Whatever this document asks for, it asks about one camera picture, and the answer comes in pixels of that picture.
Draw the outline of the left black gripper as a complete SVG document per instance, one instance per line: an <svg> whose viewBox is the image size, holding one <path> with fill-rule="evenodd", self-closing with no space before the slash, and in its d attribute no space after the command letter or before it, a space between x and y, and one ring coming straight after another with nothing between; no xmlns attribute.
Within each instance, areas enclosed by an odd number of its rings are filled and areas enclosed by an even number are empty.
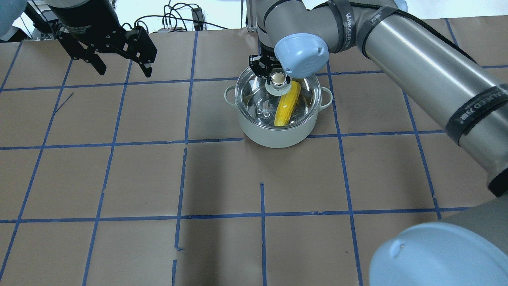
<svg viewBox="0 0 508 286"><path fill-rule="evenodd" d="M139 25L126 30L117 23L94 23L73 29L60 24L55 38L71 58L86 60L99 75L105 75L107 70L98 55L103 53L118 54L140 64L145 77L150 78L158 52L145 27Z"/></svg>

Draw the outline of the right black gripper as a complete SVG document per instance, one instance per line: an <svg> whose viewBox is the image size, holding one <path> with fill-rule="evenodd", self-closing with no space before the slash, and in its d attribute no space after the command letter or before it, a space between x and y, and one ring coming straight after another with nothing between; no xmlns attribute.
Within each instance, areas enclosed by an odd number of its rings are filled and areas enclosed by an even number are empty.
<svg viewBox="0 0 508 286"><path fill-rule="evenodd" d="M274 52L262 50L259 55L250 55L248 65L258 77L266 80L267 84L274 86L286 85L286 74L283 72L281 62Z"/></svg>

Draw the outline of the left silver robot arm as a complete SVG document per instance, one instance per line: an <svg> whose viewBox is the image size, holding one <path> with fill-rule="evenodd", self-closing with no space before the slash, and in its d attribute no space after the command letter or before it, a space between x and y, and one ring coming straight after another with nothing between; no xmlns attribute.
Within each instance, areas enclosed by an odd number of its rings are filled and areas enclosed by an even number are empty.
<svg viewBox="0 0 508 286"><path fill-rule="evenodd" d="M98 74L106 72L99 56L105 53L132 60L146 77L151 76L158 51L149 33L139 25L124 29L108 0L48 0L46 4L56 21L46 21L27 0L2 0L1 36L25 13L40 32L52 34L71 58L91 64Z"/></svg>

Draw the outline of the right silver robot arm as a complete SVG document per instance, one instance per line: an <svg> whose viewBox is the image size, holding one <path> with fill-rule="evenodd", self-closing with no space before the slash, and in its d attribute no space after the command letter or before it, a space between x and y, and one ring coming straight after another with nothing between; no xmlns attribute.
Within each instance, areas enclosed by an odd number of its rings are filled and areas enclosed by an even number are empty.
<svg viewBox="0 0 508 286"><path fill-rule="evenodd" d="M506 286L507 84L401 8L402 0L256 0L270 64L292 78L318 72L356 46L488 174L495 199L445 219L418 224L383 243L369 268L372 286Z"/></svg>

